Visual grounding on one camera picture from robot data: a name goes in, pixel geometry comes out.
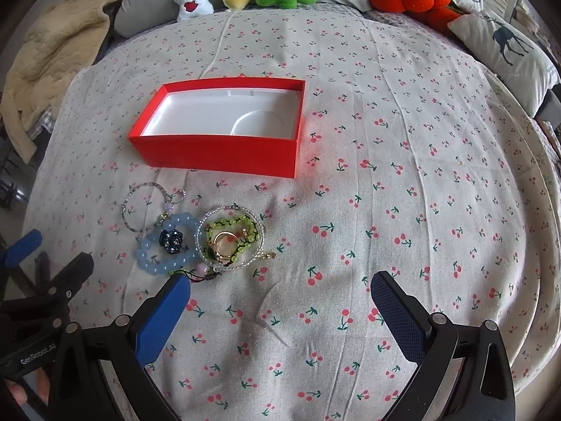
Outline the left hand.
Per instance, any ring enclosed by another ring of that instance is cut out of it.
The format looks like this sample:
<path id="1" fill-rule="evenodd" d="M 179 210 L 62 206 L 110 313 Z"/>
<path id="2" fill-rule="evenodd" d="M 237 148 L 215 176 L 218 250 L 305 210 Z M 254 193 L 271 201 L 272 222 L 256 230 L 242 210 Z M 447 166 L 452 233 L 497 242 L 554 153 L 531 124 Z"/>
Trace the left hand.
<path id="1" fill-rule="evenodd" d="M 35 393 L 44 404 L 48 405 L 50 392 L 48 375 L 43 368 L 38 368 L 33 372 L 33 374 L 35 378 L 36 392 L 34 390 L 26 390 L 22 385 L 14 381 L 8 379 L 5 380 L 7 388 L 20 406 L 23 406 L 28 402 L 28 396 L 31 395 L 31 393 Z"/>

